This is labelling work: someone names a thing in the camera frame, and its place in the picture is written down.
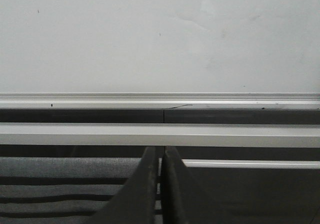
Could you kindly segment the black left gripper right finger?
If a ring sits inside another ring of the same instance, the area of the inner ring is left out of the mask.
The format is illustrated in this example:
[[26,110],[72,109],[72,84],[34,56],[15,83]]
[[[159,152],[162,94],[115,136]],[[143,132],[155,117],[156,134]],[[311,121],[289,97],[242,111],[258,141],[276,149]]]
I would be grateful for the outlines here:
[[166,147],[161,201],[166,224],[317,224],[320,171],[190,167]]

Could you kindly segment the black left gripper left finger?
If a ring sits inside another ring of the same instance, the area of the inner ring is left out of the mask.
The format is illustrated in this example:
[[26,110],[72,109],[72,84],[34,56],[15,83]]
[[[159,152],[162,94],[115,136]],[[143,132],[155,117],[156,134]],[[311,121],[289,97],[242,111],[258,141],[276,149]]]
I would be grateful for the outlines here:
[[159,159],[155,147],[146,147],[124,187],[86,224],[153,224]]

